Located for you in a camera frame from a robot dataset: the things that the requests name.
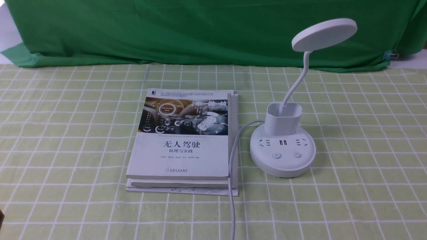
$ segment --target stack of books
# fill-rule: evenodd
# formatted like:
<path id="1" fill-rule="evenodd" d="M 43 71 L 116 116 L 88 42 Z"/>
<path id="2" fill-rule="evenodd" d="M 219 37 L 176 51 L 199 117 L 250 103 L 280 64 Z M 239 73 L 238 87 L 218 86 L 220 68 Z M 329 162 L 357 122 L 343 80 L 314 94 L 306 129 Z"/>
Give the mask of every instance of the stack of books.
<path id="1" fill-rule="evenodd" d="M 233 90 L 147 90 L 126 177 L 127 191 L 228 195 L 238 132 Z M 238 196 L 237 151 L 231 186 Z"/>

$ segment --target white lamp base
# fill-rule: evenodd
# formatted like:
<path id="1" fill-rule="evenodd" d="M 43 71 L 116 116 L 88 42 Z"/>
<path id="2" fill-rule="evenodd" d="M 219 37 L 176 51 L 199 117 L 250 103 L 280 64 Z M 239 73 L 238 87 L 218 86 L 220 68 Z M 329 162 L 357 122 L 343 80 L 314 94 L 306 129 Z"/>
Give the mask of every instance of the white lamp base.
<path id="1" fill-rule="evenodd" d="M 254 163 L 269 175 L 294 178 L 309 170 L 316 155 L 312 137 L 301 127 L 293 135 L 271 136 L 257 127 L 251 137 L 250 153 Z"/>
<path id="2" fill-rule="evenodd" d="M 279 108 L 277 102 L 268 105 L 265 123 L 251 136 L 250 153 L 254 163 L 267 174 L 294 178 L 310 168 L 316 146 L 299 126 L 301 106 L 288 103 L 282 116 Z"/>

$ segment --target green backdrop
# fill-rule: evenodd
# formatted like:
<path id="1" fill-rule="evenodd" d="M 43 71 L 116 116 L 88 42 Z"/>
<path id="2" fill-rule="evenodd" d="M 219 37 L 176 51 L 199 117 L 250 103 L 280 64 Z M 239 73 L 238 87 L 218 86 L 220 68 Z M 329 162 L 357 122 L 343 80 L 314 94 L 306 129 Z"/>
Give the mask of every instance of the green backdrop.
<path id="1" fill-rule="evenodd" d="M 371 71 L 427 40 L 427 0 L 7 0 L 23 44 L 19 67 L 86 64 L 302 66 L 299 31 L 352 18 L 358 32 L 310 56 L 312 68 Z"/>

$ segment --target lamp head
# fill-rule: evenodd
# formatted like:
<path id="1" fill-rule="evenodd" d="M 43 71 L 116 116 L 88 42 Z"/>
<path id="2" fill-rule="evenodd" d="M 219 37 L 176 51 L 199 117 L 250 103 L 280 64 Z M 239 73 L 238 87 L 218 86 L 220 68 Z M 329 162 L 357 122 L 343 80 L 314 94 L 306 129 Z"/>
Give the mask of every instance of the lamp head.
<path id="1" fill-rule="evenodd" d="M 298 33 L 292 39 L 292 48 L 296 52 L 312 52 L 331 47 L 349 39 L 356 31 L 356 22 L 349 18 L 328 20 Z"/>

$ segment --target power button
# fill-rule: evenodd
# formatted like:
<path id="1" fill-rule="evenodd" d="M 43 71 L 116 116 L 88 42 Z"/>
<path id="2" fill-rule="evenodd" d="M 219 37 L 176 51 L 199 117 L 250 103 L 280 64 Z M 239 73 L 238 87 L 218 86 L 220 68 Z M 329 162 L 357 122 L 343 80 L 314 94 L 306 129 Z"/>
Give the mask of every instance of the power button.
<path id="1" fill-rule="evenodd" d="M 280 154 L 279 152 L 273 153 L 273 158 L 275 158 L 275 159 L 279 159 L 281 156 L 282 156 L 282 154 Z"/>

